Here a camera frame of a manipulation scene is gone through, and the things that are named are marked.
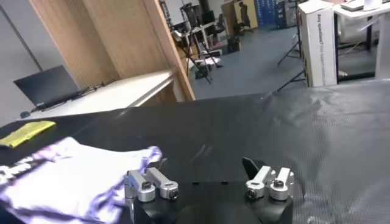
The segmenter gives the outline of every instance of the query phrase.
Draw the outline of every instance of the laptop screen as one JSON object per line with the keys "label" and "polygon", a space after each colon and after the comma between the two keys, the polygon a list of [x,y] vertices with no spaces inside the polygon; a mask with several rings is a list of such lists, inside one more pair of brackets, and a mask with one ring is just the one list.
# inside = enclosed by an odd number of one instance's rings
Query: laptop screen
{"label": "laptop screen", "polygon": [[61,65],[13,81],[37,107],[75,96],[77,85]]}

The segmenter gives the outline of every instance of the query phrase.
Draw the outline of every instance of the yellow cloth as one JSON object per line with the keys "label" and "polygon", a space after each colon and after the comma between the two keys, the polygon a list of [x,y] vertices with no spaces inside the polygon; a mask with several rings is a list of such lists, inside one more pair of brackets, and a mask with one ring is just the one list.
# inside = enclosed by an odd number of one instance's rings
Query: yellow cloth
{"label": "yellow cloth", "polygon": [[55,125],[55,122],[53,121],[38,121],[26,123],[21,128],[9,134],[7,137],[0,139],[0,145],[15,148],[16,146],[31,139],[35,135],[45,131],[53,125]]}

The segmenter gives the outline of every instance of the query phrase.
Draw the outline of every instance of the computer mouse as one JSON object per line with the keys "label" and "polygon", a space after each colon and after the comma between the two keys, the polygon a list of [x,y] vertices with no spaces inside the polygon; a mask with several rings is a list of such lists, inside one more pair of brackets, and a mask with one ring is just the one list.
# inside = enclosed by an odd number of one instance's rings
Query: computer mouse
{"label": "computer mouse", "polygon": [[26,117],[29,117],[30,116],[30,113],[27,112],[27,111],[23,111],[22,113],[20,113],[20,118],[26,118]]}

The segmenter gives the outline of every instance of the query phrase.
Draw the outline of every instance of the white wall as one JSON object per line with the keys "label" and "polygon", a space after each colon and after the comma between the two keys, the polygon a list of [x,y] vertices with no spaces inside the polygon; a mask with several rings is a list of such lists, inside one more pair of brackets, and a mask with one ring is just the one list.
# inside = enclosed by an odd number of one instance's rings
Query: white wall
{"label": "white wall", "polygon": [[43,70],[58,65],[66,67],[59,50],[29,0],[2,0],[2,6]]}
{"label": "white wall", "polygon": [[210,10],[214,11],[215,19],[218,19],[219,14],[222,13],[221,5],[225,3],[225,0],[208,0]]}
{"label": "white wall", "polygon": [[199,5],[198,0],[165,0],[173,25],[184,22],[180,8],[187,3]]}
{"label": "white wall", "polygon": [[23,48],[9,23],[0,13],[0,127],[14,121],[34,105],[14,80],[38,72],[38,68]]}
{"label": "white wall", "polygon": [[[0,0],[0,4],[44,70],[65,66],[29,0]],[[0,13],[0,127],[34,108],[13,81],[36,72],[38,67]]]}

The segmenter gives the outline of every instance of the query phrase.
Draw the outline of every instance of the white desk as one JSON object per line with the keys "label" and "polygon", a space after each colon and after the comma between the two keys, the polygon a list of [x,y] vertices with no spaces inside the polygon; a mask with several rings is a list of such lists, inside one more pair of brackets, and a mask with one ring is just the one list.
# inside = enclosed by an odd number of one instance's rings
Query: white desk
{"label": "white desk", "polygon": [[333,10],[336,14],[346,16],[349,19],[361,19],[381,15],[375,78],[390,78],[390,2],[384,3],[380,8],[370,11],[359,10],[350,12],[342,9],[340,5],[335,5]]}
{"label": "white desk", "polygon": [[[138,107],[173,81],[172,71],[160,71],[118,80],[97,89],[96,92],[74,101],[70,100],[59,107],[31,113],[25,119],[86,114],[126,107]],[[182,101],[181,96],[177,96],[177,100]]]}
{"label": "white desk", "polygon": [[[208,46],[207,34],[206,34],[205,29],[206,29],[206,28],[209,28],[210,26],[214,26],[214,22],[208,23],[208,24],[206,24],[206,25],[202,25],[202,26],[200,26],[200,27],[195,27],[195,28],[193,29],[193,33],[196,33],[196,32],[199,32],[199,31],[202,32],[203,39],[204,39],[204,41],[205,41],[205,43],[206,43],[205,45],[206,45],[207,49],[209,49],[209,46]],[[187,44],[190,44],[190,40],[189,40],[189,38],[188,38],[189,35],[190,35],[190,32],[187,32],[187,33],[184,34],[185,41],[187,41]]]}

